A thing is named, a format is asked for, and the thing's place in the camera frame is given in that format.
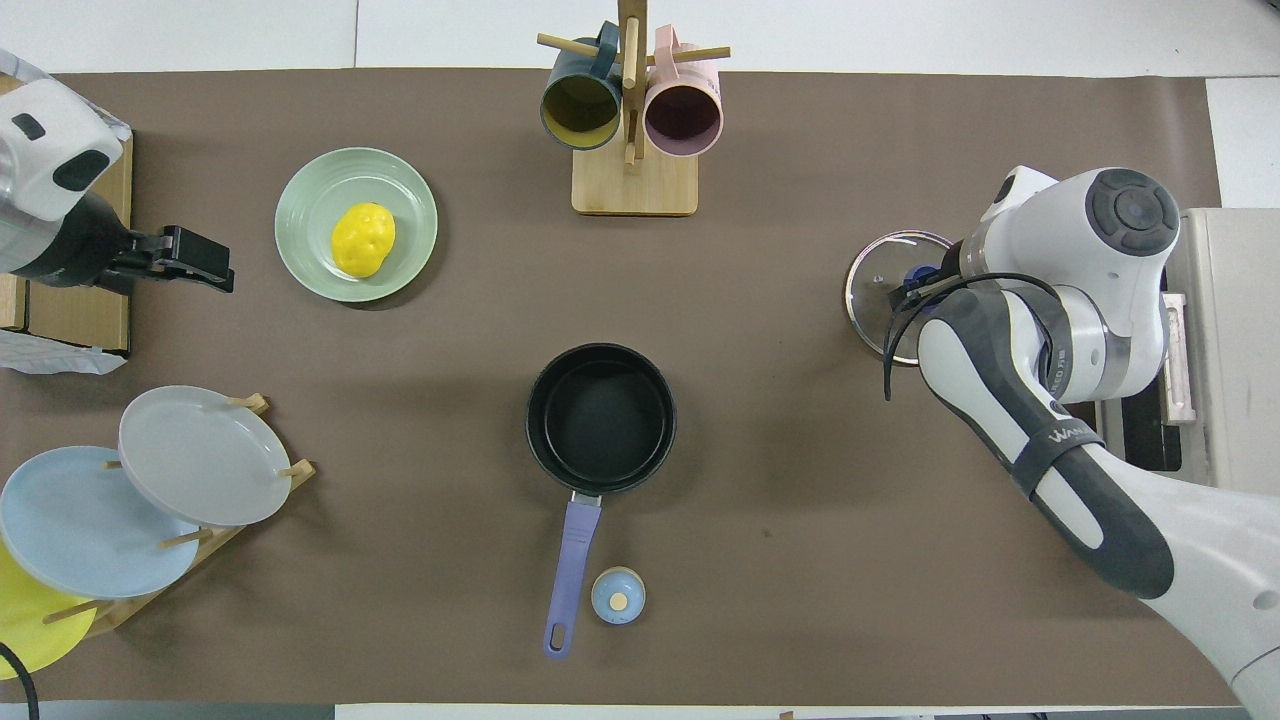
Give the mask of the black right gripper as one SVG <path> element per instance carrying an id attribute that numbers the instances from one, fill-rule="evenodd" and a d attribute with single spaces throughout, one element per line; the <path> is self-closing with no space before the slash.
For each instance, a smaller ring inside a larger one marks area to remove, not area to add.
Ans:
<path id="1" fill-rule="evenodd" d="M 964 242 L 951 245 L 943 256 L 940 270 L 910 270 L 899 287 L 899 304 L 920 293 L 923 288 L 940 283 L 940 290 L 954 290 L 963 284 L 963 247 Z"/>

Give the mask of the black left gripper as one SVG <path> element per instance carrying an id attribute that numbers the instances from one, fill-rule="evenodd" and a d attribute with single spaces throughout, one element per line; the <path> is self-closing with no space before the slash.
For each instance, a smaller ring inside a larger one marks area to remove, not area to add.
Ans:
<path id="1" fill-rule="evenodd" d="M 99 287 L 131 291 L 133 275 L 186 281 L 232 293 L 236 273 L 230 250 L 182 225 L 164 225 L 157 245 L 148 234 L 129 231 L 115 208 L 86 195 L 65 215 L 51 243 L 29 264 L 29 278 L 51 287 Z"/>

